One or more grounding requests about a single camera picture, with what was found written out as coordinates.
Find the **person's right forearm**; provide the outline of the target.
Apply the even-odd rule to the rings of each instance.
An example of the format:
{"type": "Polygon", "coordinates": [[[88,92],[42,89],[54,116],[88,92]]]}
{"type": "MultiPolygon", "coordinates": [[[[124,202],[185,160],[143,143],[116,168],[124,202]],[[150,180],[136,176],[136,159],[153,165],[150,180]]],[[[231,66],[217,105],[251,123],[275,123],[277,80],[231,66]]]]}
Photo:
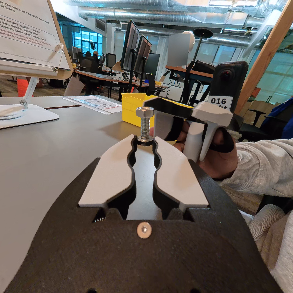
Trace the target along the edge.
{"type": "Polygon", "coordinates": [[[236,143],[238,165],[220,186],[252,194],[293,197],[293,139],[236,143]]]}

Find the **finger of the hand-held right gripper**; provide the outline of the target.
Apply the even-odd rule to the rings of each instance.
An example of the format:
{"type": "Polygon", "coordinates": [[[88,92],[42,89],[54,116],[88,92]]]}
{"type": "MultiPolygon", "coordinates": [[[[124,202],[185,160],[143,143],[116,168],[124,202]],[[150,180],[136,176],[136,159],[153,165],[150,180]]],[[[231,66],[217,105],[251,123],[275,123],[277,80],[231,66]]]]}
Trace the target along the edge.
{"type": "Polygon", "coordinates": [[[194,107],[171,101],[162,97],[152,97],[144,101],[143,106],[152,107],[154,110],[173,116],[187,119],[192,115],[194,107]]]}
{"type": "Polygon", "coordinates": [[[191,116],[206,123],[215,123],[219,126],[229,126],[233,114],[227,109],[202,101],[193,108],[191,116]]]}

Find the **grey desk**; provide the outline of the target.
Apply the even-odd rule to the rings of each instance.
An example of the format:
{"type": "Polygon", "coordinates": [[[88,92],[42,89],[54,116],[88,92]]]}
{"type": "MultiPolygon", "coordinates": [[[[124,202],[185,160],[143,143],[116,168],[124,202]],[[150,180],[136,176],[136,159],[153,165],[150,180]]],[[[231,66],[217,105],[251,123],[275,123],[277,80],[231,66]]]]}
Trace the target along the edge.
{"type": "Polygon", "coordinates": [[[1,292],[22,264],[47,211],[97,157],[140,128],[84,106],[59,119],[1,130],[1,292]]]}

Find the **long wooden office table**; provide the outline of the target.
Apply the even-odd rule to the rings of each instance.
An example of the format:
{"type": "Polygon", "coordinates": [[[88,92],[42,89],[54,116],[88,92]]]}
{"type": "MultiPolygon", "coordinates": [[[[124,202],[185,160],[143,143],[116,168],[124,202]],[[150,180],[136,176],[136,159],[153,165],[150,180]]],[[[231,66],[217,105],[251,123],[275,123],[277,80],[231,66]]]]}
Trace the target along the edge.
{"type": "Polygon", "coordinates": [[[131,83],[129,83],[129,81],[127,80],[123,80],[120,78],[116,78],[113,76],[108,76],[108,75],[102,75],[102,74],[95,74],[95,73],[89,73],[86,71],[79,71],[77,69],[73,69],[73,72],[78,74],[79,76],[86,76],[88,78],[91,79],[96,79],[99,81],[103,81],[104,83],[107,83],[108,87],[108,98],[111,98],[111,91],[113,87],[118,87],[119,88],[119,97],[118,97],[118,101],[122,101],[122,93],[124,93],[126,90],[128,90],[129,85],[131,85],[130,89],[132,89],[132,87],[136,87],[139,89],[139,92],[142,92],[143,90],[146,90],[146,88],[149,87],[149,84],[142,82],[141,88],[140,88],[140,83],[139,82],[135,82],[135,81],[131,81],[131,83]]]}

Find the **laminated paper sheet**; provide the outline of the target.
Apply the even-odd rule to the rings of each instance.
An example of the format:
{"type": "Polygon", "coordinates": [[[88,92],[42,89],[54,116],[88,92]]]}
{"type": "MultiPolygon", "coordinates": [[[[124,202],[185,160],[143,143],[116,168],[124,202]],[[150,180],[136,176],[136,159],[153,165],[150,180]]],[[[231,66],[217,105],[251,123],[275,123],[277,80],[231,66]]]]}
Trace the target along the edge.
{"type": "Polygon", "coordinates": [[[105,115],[122,112],[122,105],[103,96],[64,96],[65,100],[84,106],[105,115]]]}

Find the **steel hex nut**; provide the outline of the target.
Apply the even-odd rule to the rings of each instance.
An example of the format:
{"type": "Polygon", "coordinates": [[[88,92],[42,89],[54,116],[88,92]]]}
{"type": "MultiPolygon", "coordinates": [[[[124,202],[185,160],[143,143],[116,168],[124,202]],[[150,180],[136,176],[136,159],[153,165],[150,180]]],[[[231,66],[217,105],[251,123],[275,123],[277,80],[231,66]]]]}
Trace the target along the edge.
{"type": "Polygon", "coordinates": [[[154,108],[152,107],[138,107],[136,109],[136,115],[139,118],[151,118],[154,115],[154,108]]]}

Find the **wooden top standing desk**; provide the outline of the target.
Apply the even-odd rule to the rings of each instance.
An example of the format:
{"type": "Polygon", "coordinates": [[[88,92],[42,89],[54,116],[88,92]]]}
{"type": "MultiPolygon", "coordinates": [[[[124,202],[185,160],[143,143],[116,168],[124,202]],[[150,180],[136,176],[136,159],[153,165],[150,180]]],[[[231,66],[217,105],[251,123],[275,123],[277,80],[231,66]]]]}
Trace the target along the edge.
{"type": "Polygon", "coordinates": [[[170,98],[178,101],[182,104],[193,106],[202,101],[206,101],[210,93],[211,81],[213,78],[213,72],[207,73],[199,71],[198,69],[184,69],[181,67],[166,66],[166,69],[170,71],[170,80],[179,81],[175,75],[179,75],[183,79],[183,88],[179,98],[170,98]],[[197,96],[200,92],[201,86],[207,86],[206,90],[202,94],[199,100],[197,96]]]}

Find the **person's right hand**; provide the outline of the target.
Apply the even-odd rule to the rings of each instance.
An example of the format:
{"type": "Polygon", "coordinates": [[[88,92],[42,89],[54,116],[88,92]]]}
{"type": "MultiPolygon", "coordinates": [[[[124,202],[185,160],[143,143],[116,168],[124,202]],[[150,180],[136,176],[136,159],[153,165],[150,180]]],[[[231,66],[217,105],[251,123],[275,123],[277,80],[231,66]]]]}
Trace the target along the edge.
{"type": "Polygon", "coordinates": [[[205,158],[197,164],[213,179],[223,180],[233,175],[238,165],[236,143],[225,128],[216,130],[205,158]]]}

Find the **black bag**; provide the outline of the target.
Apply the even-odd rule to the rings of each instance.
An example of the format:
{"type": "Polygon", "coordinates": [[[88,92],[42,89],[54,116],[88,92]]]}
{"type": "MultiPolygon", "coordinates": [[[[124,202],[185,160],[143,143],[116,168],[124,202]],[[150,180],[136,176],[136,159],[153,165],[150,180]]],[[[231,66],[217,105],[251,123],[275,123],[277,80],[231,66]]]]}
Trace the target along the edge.
{"type": "Polygon", "coordinates": [[[207,74],[214,74],[215,66],[211,63],[196,60],[195,64],[192,67],[192,70],[207,74]]]}

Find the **steel hex bolt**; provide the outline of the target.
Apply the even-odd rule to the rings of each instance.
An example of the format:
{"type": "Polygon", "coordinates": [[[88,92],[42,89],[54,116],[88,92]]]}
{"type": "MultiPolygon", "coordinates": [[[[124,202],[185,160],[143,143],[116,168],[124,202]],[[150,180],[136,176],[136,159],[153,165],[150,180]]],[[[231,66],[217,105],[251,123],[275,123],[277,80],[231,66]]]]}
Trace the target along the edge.
{"type": "Polygon", "coordinates": [[[137,144],[147,147],[152,145],[153,137],[150,135],[150,117],[141,118],[140,136],[137,137],[137,144]]]}

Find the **blue jacket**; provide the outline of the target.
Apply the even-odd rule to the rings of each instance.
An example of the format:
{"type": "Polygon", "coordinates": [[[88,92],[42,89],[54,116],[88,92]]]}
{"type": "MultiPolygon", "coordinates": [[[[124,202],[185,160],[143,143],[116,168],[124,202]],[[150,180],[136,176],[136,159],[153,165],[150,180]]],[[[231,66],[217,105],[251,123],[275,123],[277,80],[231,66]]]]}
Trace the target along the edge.
{"type": "Polygon", "coordinates": [[[260,129],[271,140],[293,138],[293,97],[274,107],[265,117],[260,129]]]}

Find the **white card sheet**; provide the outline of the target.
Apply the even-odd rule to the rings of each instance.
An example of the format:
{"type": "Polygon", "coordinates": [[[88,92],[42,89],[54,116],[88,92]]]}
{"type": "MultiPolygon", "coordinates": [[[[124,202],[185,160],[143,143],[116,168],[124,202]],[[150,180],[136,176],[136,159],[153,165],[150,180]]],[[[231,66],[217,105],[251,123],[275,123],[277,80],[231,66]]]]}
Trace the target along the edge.
{"type": "Polygon", "coordinates": [[[84,83],[82,83],[78,78],[72,76],[66,87],[64,97],[65,96],[79,96],[84,87],[85,87],[84,83]]]}

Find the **black computer monitor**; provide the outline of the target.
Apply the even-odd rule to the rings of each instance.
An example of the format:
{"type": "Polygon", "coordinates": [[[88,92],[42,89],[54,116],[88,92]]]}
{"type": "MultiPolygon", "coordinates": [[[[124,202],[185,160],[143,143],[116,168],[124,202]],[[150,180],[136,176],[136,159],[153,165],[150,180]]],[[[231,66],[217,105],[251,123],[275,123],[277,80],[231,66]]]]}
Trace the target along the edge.
{"type": "Polygon", "coordinates": [[[145,64],[145,74],[152,74],[156,76],[160,55],[150,53],[145,64]]]}
{"type": "Polygon", "coordinates": [[[135,23],[132,20],[130,20],[127,25],[123,52],[122,52],[122,57],[120,61],[121,69],[124,71],[130,72],[132,53],[133,53],[133,50],[136,50],[138,37],[139,37],[139,30],[137,26],[135,25],[135,23]]]}
{"type": "Polygon", "coordinates": [[[152,44],[148,41],[145,36],[141,36],[138,47],[135,54],[135,62],[134,62],[134,73],[141,74],[142,73],[142,65],[143,65],[143,58],[148,59],[150,50],[152,48],[152,44]]]}

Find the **white round lamp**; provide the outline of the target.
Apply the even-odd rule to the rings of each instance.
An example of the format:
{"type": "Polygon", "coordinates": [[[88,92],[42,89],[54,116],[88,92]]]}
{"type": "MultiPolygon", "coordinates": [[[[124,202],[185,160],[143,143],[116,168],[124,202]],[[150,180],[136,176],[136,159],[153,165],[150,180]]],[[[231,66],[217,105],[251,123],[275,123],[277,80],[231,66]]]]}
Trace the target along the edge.
{"type": "Polygon", "coordinates": [[[184,31],[181,34],[187,35],[189,37],[189,49],[188,52],[190,53],[195,45],[195,36],[193,31],[184,31]]]}

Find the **orange cone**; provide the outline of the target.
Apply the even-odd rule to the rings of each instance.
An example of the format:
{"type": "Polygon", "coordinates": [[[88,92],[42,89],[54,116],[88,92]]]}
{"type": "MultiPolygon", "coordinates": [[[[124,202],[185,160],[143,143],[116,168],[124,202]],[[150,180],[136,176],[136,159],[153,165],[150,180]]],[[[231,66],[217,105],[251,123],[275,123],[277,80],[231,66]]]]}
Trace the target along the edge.
{"type": "Polygon", "coordinates": [[[30,82],[30,77],[17,76],[18,97],[24,97],[30,82]]]}

